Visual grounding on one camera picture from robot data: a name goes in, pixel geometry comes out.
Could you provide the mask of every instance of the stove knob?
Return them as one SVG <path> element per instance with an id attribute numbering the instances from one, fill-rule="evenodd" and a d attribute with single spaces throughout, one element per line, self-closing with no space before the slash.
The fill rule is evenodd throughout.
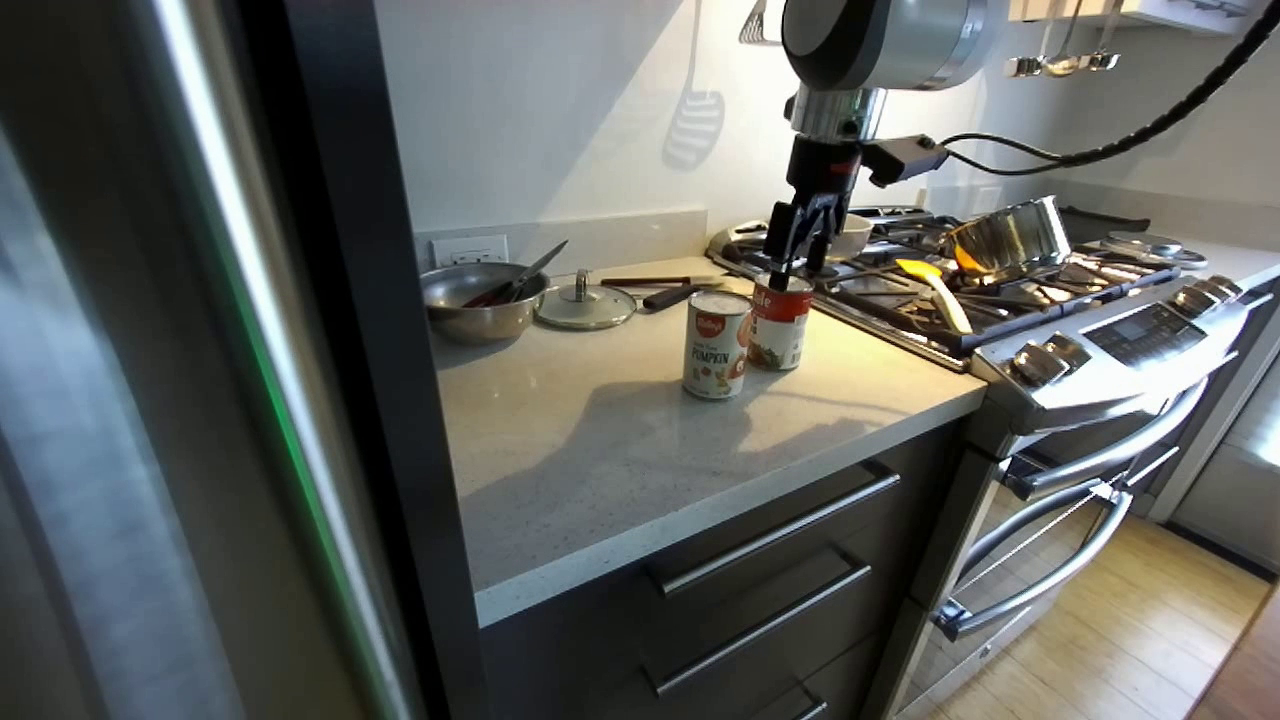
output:
<path id="1" fill-rule="evenodd" d="M 1232 283 L 1228 274 L 1204 274 L 1198 287 L 1204 287 L 1217 298 L 1236 298 L 1244 287 Z"/>
<path id="2" fill-rule="evenodd" d="M 1013 379 L 1020 379 L 1025 388 L 1046 388 L 1052 379 L 1065 379 L 1071 370 L 1070 359 L 1061 359 L 1056 351 L 1039 347 L 1039 343 L 1025 343 L 1013 359 L 1010 359 Z"/>
<path id="3" fill-rule="evenodd" d="M 1070 370 L 1078 370 L 1082 365 L 1088 365 L 1088 347 L 1078 343 L 1071 335 L 1047 335 L 1046 343 L 1056 359 L 1070 365 Z"/>
<path id="4" fill-rule="evenodd" d="M 1217 297 L 1194 283 L 1194 287 L 1180 287 L 1170 305 L 1186 317 L 1204 317 L 1207 307 L 1217 307 Z"/>

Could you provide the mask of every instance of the refrigerator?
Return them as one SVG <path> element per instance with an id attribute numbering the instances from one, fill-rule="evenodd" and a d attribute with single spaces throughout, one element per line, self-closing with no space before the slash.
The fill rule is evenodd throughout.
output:
<path id="1" fill-rule="evenodd" d="M 0 717 L 486 717 L 370 0 L 8 0 Z"/>

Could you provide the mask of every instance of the dark cabinet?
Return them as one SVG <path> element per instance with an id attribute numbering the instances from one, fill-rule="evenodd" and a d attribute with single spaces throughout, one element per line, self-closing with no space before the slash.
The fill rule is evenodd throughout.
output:
<path id="1" fill-rule="evenodd" d="M 490 627 L 496 717 L 849 717 L 952 459 L 922 435 Z"/>

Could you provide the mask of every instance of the oven door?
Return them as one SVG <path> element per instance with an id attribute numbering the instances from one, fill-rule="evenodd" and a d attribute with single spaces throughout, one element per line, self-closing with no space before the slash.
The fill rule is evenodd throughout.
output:
<path id="1" fill-rule="evenodd" d="M 1002 623 L 1065 587 L 1118 536 L 1131 488 L 1164 466 L 1177 428 L 1204 382 L 1177 391 L 1157 414 L 1120 414 L 1046 435 L 1002 471 L 982 538 L 963 552 L 937 627 L 948 638 Z"/>

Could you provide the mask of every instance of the cable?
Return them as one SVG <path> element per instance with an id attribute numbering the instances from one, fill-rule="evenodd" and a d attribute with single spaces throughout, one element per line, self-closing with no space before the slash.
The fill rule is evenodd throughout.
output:
<path id="1" fill-rule="evenodd" d="M 1030 151 L 1030 155 L 1039 155 L 1039 160 L 1061 160 L 1056 151 L 1020 142 L 1020 141 L 1013 141 L 1013 135 L 994 135 L 994 130 L 962 130 L 962 135 L 948 135 L 948 141 L 942 141 L 942 142 L 945 142 L 945 148 L 948 148 L 948 142 L 1005 142 L 1005 148 L 1016 148 L 1016 151 Z"/>
<path id="2" fill-rule="evenodd" d="M 989 176 L 1039 176 L 1039 172 L 1056 172 L 1056 166 L 1082 166 L 1082 163 L 1112 160 L 1112 155 L 1131 151 L 1131 148 L 1150 142 L 1151 135 L 1170 130 L 1186 114 L 1194 114 L 1213 91 L 1221 91 L 1247 63 L 1247 57 L 1272 34 L 1275 23 L 1280 23 L 1280 0 L 1269 5 L 1269 11 L 1244 31 L 1244 39 L 1180 104 L 1171 104 L 1164 114 L 1157 114 L 1151 122 L 1145 122 L 1131 135 L 1120 135 L 1112 142 L 1100 142 L 1100 148 L 1088 148 L 1088 151 L 1070 151 L 1070 155 L 1052 155 L 1052 151 L 1039 151 L 1034 142 L 1020 142 L 1020 141 L 1010 141 L 1010 135 L 989 135 L 989 130 L 962 130 L 962 135 L 948 135 L 942 142 L 945 142 L 945 151 L 952 160 L 962 160 L 967 166 L 982 166 Z M 1005 148 L 1039 155 L 1047 163 L 994 166 L 994 163 L 982 163 L 982 160 L 948 148 L 948 142 L 962 142 L 962 141 L 1005 142 Z"/>

